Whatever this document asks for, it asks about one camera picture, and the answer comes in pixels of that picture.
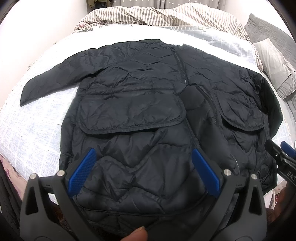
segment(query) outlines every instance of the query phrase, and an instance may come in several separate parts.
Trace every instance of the zipper teeth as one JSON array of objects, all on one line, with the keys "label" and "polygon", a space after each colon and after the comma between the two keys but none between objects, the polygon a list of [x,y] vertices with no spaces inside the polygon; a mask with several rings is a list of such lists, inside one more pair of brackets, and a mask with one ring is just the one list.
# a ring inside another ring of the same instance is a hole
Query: zipper teeth
[{"label": "zipper teeth", "polygon": [[177,62],[178,62],[179,67],[180,67],[180,71],[181,71],[181,73],[182,73],[182,75],[183,75],[183,81],[184,81],[185,84],[187,84],[187,81],[186,81],[186,75],[185,75],[184,71],[182,70],[183,67],[182,67],[182,65],[181,65],[180,59],[179,59],[179,57],[177,56],[177,53],[176,53],[175,49],[174,49],[174,48],[171,48],[171,50],[172,50],[172,52],[173,52],[173,54],[174,54],[174,56],[175,56],[175,58],[176,58],[176,60],[177,60]]},{"label": "zipper teeth", "polygon": [[214,106],[214,109],[215,109],[215,124],[216,124],[216,119],[217,119],[217,109],[216,109],[216,106],[214,104],[214,100],[213,98],[211,97],[211,95],[202,87],[202,86],[199,86],[201,88],[201,90],[210,98],[210,100],[212,101],[212,104]]}]

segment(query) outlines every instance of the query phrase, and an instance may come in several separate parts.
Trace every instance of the pocket flap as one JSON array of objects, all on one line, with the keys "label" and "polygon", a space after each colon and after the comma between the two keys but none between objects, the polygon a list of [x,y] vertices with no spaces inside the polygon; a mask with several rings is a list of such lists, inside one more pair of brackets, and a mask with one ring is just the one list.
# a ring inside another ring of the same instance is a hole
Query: pocket flap
[{"label": "pocket flap", "polygon": [[230,125],[244,131],[256,131],[264,127],[266,118],[255,103],[226,96],[217,98],[221,116]]},{"label": "pocket flap", "polygon": [[130,132],[172,126],[185,118],[185,108],[174,94],[145,94],[102,100],[100,96],[83,98],[78,123],[87,134]]}]

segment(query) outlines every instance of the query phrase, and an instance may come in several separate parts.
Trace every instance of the gray curtain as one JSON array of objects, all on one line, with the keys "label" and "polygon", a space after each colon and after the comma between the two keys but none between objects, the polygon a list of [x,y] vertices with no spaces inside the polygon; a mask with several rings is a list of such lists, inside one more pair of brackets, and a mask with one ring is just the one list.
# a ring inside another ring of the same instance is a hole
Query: gray curtain
[{"label": "gray curtain", "polygon": [[178,5],[193,2],[201,3],[212,8],[224,10],[226,0],[113,0],[112,6],[123,7],[154,7],[154,8],[173,8]]}]

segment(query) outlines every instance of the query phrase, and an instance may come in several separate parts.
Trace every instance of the jacket's right sleeve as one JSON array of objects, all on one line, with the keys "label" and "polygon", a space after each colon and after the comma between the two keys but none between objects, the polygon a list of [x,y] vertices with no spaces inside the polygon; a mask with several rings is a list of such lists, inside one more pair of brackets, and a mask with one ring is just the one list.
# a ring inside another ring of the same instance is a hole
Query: jacket's right sleeve
[{"label": "jacket's right sleeve", "polygon": [[126,58],[126,54],[124,43],[107,45],[99,49],[88,49],[74,54],[52,69],[32,78],[23,88],[20,106],[78,83],[86,76],[100,72]]}]

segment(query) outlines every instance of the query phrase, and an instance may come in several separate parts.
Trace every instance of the fingernail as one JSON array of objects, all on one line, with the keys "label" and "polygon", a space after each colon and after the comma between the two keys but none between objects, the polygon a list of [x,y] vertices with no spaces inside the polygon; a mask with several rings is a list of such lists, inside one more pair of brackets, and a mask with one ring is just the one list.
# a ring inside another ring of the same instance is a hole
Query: fingernail
[{"label": "fingernail", "polygon": [[140,231],[140,230],[143,230],[143,229],[145,229],[144,226],[139,227],[139,228],[137,228],[136,230],[132,231],[131,234],[134,234],[134,233],[136,233],[136,232],[138,232],[138,231]]}]

